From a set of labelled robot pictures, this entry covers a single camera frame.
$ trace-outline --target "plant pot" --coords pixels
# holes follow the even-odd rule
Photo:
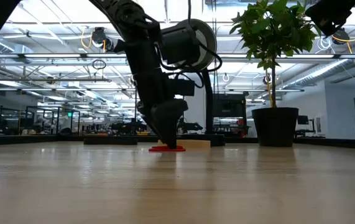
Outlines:
[[[261,146],[291,147],[295,137],[298,108],[264,108],[252,111]]]

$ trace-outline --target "table surface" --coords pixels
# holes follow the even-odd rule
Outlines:
[[[0,223],[355,223],[355,149],[0,146]]]

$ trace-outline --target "tree trunk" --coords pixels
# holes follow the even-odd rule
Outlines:
[[[276,108],[277,107],[277,102],[275,100],[275,58],[272,59],[272,77],[271,77],[271,80],[272,80],[272,107],[273,108]]]

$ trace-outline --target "green leaves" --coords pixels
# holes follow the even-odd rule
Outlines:
[[[268,3],[261,0],[250,4],[244,14],[238,13],[232,19],[234,25],[230,31],[230,34],[238,31],[242,48],[248,48],[247,58],[261,59],[257,66],[264,69],[279,66],[273,59],[282,52],[290,57],[295,52],[310,51],[316,37],[313,27],[321,35],[316,26],[305,20],[305,7],[299,2],[292,7],[287,7],[287,0]]]

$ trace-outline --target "potted plant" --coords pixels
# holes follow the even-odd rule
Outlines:
[[[234,27],[242,35],[242,48],[247,47],[247,58],[259,58],[258,68],[266,70],[267,86],[268,69],[271,69],[272,92],[271,108],[252,111],[255,121],[257,137],[261,146],[292,146],[295,134],[297,108],[277,108],[275,100],[275,67],[280,66],[275,59],[281,56],[293,56],[304,50],[310,51],[316,34],[311,30],[315,25],[305,19],[305,7],[299,2],[287,7],[287,0],[275,0],[269,4],[268,0],[259,0],[255,5],[249,4],[243,15],[238,13],[233,19]]]

